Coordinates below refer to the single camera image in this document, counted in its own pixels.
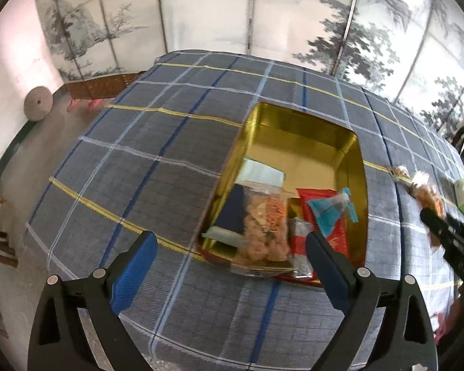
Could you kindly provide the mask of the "person's hand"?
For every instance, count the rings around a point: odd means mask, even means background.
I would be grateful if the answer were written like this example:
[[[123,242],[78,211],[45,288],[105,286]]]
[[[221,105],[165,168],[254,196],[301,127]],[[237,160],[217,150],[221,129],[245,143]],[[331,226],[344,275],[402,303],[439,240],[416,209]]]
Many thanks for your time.
[[[438,327],[434,332],[434,343],[436,346],[441,343],[452,342],[452,340],[457,338],[461,329],[460,322],[463,317],[463,301],[464,295],[460,293],[453,301],[448,312],[434,314],[438,321]]]

